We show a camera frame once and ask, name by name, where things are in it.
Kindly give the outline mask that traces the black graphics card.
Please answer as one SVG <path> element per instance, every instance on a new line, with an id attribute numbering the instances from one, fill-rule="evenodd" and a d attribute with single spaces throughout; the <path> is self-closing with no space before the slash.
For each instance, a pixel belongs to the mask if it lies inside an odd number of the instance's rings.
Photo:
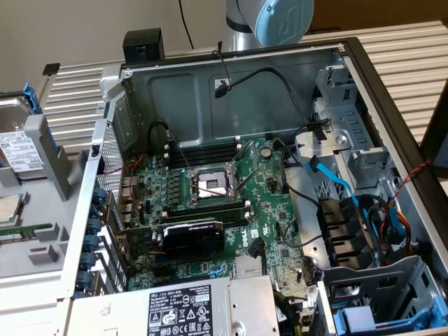
<path id="1" fill-rule="evenodd" d="M 135 256 L 171 259 L 211 257 L 225 248 L 224 224 L 216 220 L 140 227 L 122 232 Z"/>

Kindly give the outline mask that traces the grey parts rack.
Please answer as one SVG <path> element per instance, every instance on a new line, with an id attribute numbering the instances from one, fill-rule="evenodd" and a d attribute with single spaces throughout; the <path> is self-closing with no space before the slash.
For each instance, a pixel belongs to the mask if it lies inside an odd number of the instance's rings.
<path id="1" fill-rule="evenodd" d="M 39 120 L 29 118 L 25 132 L 38 148 L 46 177 L 23 181 L 11 168 L 0 168 L 0 196 L 23 194 L 16 220 L 0 223 L 0 229 L 31 225 L 39 229 L 35 239 L 0 244 L 0 279 L 62 270 L 88 158 L 88 152 L 81 150 L 69 159 Z"/>

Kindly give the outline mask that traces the green motherboard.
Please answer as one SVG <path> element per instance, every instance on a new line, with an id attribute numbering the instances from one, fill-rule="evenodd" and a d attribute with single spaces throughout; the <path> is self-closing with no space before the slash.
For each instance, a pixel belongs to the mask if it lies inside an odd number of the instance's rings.
<path id="1" fill-rule="evenodd" d="M 298 198 L 284 181 L 286 170 L 296 167 L 291 149 L 278 139 L 264 138 L 234 141 L 209 148 L 184 151 L 191 168 L 229 163 L 237 151 L 254 140 L 251 156 L 236 161 L 238 185 L 260 166 L 239 192 L 241 199 L 233 203 L 209 206 L 186 206 L 186 167 L 179 150 L 168 148 L 163 154 L 143 155 L 129 161 L 121 187 L 121 215 L 124 230 L 175 225 L 166 223 L 168 216 L 243 209 L 246 223 L 224 224 L 225 248 L 211 257 L 171 259 L 161 255 L 135 256 L 130 252 L 123 231 L 118 245 L 128 263 L 127 289 L 137 291 L 156 286 L 188 281 L 219 279 L 234 276 L 235 258 L 249 256 L 253 240 L 261 237 L 266 243 L 267 276 L 275 291 L 297 308 L 312 308 L 316 299 L 315 267 L 304 251 L 315 245 L 314 238 L 301 238 L 300 221 L 295 215 Z M 270 159 L 260 154 L 263 147 L 272 150 Z"/>

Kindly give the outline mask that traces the black box bracket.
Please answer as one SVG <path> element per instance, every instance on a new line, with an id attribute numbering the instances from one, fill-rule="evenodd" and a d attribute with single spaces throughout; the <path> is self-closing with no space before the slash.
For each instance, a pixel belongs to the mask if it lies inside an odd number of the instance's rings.
<path id="1" fill-rule="evenodd" d="M 122 49 L 127 64 L 164 60 L 161 28 L 128 31 L 123 39 Z"/>

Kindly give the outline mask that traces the silver CPU chip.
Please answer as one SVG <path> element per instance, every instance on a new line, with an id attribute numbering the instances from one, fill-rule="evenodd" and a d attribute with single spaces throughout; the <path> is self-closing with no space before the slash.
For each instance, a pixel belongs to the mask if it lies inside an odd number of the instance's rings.
<path id="1" fill-rule="evenodd" d="M 22 203 L 23 194 L 0 196 L 0 223 L 13 223 Z"/>

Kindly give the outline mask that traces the silver metal drive cage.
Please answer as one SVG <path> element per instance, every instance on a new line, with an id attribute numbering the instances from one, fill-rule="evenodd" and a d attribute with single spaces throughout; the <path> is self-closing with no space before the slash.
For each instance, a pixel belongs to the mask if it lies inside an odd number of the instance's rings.
<path id="1" fill-rule="evenodd" d="M 386 147 L 372 141 L 364 125 L 363 100 L 349 70 L 328 66 L 318 72 L 316 86 L 321 96 L 313 102 L 313 116 L 329 123 L 321 128 L 324 140 L 313 132 L 296 136 L 302 165 L 306 167 L 315 156 L 345 180 L 355 195 L 373 194 L 388 199 L 386 170 L 391 166 L 391 157 Z"/>

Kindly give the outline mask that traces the brown cardboard box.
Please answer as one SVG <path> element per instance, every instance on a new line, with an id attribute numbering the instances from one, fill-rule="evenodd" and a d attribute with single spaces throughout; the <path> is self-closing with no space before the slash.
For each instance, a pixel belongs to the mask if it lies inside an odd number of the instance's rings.
<path id="1" fill-rule="evenodd" d="M 313 34 L 448 19 L 448 0 L 315 0 Z"/>

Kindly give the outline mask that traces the silver power supply unit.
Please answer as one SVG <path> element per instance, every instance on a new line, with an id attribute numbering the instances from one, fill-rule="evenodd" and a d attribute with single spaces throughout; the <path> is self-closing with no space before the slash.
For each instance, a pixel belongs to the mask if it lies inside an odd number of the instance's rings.
<path id="1" fill-rule="evenodd" d="M 279 336 L 268 276 L 77 299 L 67 336 Z"/>

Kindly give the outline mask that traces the hard disk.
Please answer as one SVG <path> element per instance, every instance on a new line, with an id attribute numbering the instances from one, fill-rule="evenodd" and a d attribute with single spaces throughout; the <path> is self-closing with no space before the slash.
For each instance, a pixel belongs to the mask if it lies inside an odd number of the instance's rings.
<path id="1" fill-rule="evenodd" d="M 21 91 L 0 92 L 0 168 L 11 168 L 18 179 L 44 179 L 44 161 L 34 140 L 27 136 L 29 118 L 43 123 L 49 132 L 36 91 L 28 83 Z"/>

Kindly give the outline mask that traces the black plastic air shroud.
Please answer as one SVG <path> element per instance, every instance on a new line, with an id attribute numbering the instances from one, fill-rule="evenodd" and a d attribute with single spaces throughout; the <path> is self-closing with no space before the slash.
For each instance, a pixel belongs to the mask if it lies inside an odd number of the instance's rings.
<path id="1" fill-rule="evenodd" d="M 375 261 L 370 233 L 351 199 L 323 197 L 317 212 L 321 235 L 332 267 L 364 270 Z"/>

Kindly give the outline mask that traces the open grey PC case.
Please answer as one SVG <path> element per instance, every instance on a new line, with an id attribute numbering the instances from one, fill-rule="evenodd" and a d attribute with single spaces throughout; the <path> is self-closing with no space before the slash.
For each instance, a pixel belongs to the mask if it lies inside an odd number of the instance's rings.
<path id="1" fill-rule="evenodd" d="M 313 116 L 313 102 L 321 96 L 318 72 L 333 66 L 349 70 L 363 100 L 364 125 L 374 144 L 389 152 L 388 199 L 383 199 L 406 217 L 411 230 L 408 254 L 401 237 L 399 244 L 392 243 L 392 236 L 383 239 L 380 256 L 372 243 L 374 264 L 367 269 L 419 256 L 448 304 L 448 198 L 369 57 L 350 38 L 244 52 L 214 50 L 204 56 L 121 67 L 92 138 L 63 271 L 62 319 L 55 334 L 67 336 L 75 300 L 136 291 L 127 289 L 128 263 L 118 245 L 125 227 L 121 187 L 132 158 L 177 149 L 173 137 L 183 151 L 261 137 L 278 139 L 291 149 L 297 166 L 287 168 L 284 183 L 297 194 L 293 205 L 301 238 L 316 242 L 304 255 L 316 269 L 317 299 L 323 272 L 335 268 L 319 227 L 319 200 L 351 199 L 365 224 L 358 207 L 361 195 L 315 156 L 304 167 L 296 148 L 295 138 L 301 133 L 326 138 L 321 128 L 329 120 Z M 316 299 L 312 308 L 297 308 L 273 286 L 272 290 L 279 336 L 310 336 Z"/>

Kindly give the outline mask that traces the coloured power wire blue plug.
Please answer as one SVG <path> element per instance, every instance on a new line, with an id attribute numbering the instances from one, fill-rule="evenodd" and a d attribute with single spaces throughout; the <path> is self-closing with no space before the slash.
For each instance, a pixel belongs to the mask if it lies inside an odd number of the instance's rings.
<path id="1" fill-rule="evenodd" d="M 382 253 L 379 248 L 383 239 L 392 236 L 399 244 L 398 238 L 405 241 L 404 250 L 408 254 L 411 250 L 411 230 L 406 217 L 395 207 L 390 206 L 383 198 L 377 195 L 364 194 L 358 198 L 358 207 L 361 210 L 365 224 L 371 234 L 374 250 L 377 255 Z"/>

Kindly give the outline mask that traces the silver finned heatsink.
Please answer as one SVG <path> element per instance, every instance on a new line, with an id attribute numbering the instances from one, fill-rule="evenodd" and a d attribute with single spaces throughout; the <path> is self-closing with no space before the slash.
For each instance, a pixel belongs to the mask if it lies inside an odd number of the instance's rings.
<path id="1" fill-rule="evenodd" d="M 238 256 L 234 260 L 234 277 L 236 279 L 245 279 L 250 277 L 259 277 L 263 275 L 262 258 L 252 258 L 249 255 Z"/>

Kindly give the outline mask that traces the CPU socket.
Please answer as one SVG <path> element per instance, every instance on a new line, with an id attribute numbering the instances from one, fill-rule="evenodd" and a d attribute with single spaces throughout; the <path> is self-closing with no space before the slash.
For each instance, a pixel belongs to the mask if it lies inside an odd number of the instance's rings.
<path id="1" fill-rule="evenodd" d="M 233 203 L 242 198 L 238 191 L 235 163 L 212 164 L 186 170 L 185 182 L 187 207 Z"/>

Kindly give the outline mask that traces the dark brown box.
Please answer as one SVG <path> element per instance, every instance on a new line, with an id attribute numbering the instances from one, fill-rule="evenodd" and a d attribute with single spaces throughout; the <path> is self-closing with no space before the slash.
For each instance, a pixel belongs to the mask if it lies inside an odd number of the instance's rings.
<path id="1" fill-rule="evenodd" d="M 448 79 L 420 143 L 420 150 L 434 167 L 448 170 Z"/>

